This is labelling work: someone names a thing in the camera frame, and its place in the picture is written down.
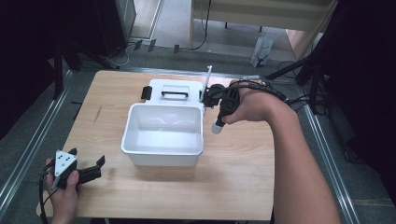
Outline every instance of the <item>white plastic box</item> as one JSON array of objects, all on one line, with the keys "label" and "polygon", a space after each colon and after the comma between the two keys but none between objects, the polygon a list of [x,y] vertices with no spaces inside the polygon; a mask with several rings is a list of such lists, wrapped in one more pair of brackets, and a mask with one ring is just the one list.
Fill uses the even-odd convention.
[{"label": "white plastic box", "polygon": [[[134,165],[195,166],[204,150],[202,83],[154,79],[150,86],[151,100],[130,108],[122,151]],[[158,96],[158,89],[168,87],[188,90],[189,96]]]}]

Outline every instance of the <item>gray floor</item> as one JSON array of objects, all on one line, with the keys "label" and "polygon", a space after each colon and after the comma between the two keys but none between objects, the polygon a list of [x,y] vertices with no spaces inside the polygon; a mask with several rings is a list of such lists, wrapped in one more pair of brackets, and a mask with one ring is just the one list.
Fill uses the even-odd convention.
[{"label": "gray floor", "polygon": [[[162,19],[163,15],[174,15],[167,8],[175,9],[170,4],[174,4],[176,0],[164,0],[163,10],[160,13],[159,22],[153,33],[153,38],[157,39],[157,46],[169,47],[156,48],[152,52],[148,52],[147,46],[142,46],[139,50],[129,48],[130,61],[124,65],[122,70],[133,70],[136,68],[155,68],[166,70],[183,70],[204,72],[209,64],[214,66],[213,71],[219,74],[232,75],[267,75],[277,71],[278,68],[286,66],[290,62],[281,63],[282,61],[293,60],[290,50],[290,44],[283,30],[270,28],[268,34],[274,38],[275,44],[271,51],[271,60],[266,67],[253,68],[249,63],[251,52],[254,48],[258,28],[240,24],[229,24],[230,29],[223,29],[223,24],[218,22],[209,22],[207,44],[203,45],[203,49],[196,51],[182,50],[178,54],[173,53],[173,45],[180,44],[184,47],[183,42],[186,36],[184,31],[188,30],[183,26],[178,27],[179,33],[172,32],[172,35],[166,33],[164,22],[170,19]],[[202,32],[200,21],[195,22],[197,32]],[[196,36],[196,44],[200,44],[199,34]],[[18,190],[15,192],[8,210],[0,219],[1,223],[39,223],[39,218],[35,214],[35,207],[38,202],[38,173],[47,157],[52,157],[56,149],[62,148],[64,142],[73,126],[73,117],[78,112],[78,105],[71,104],[72,101],[83,102],[85,94],[90,87],[94,74],[103,69],[97,63],[81,57],[83,68],[80,72],[73,72],[68,85],[68,93],[62,103],[59,113],[55,117],[53,123],[49,126],[45,137],[38,145],[38,151],[33,156],[32,163],[28,166],[24,179],[22,180]],[[126,54],[121,52],[118,56],[111,59],[116,63],[125,63],[127,61]],[[293,84],[292,80],[282,77],[276,84],[281,91],[289,96],[296,98],[301,95],[299,88]],[[3,170],[0,173],[0,184],[6,183],[7,178],[11,175],[19,158],[21,157],[26,146],[35,133],[40,120],[45,116],[47,109],[52,103],[51,96],[53,94],[53,86],[50,86],[37,99],[35,104],[21,117],[11,132],[0,141],[0,152],[2,153]],[[318,140],[312,131],[311,124],[308,120],[304,109],[300,110],[299,118],[301,120],[304,134],[309,146],[311,147],[318,164],[323,173],[326,175],[329,183],[332,185],[332,177],[329,176],[328,167],[326,166],[323,155],[320,152]],[[332,122],[327,117],[318,117],[318,123],[322,129],[323,135],[326,137],[332,156],[335,160],[336,167],[341,174],[342,180],[345,182],[347,193],[350,196],[354,209],[356,209],[360,223],[396,223],[396,209],[391,204],[388,194],[384,190],[377,173],[370,167],[361,164],[352,164],[344,158],[343,144],[337,136]],[[339,210],[343,223],[348,222],[343,206],[339,203]],[[87,218],[79,218],[78,223],[88,223]]]}]

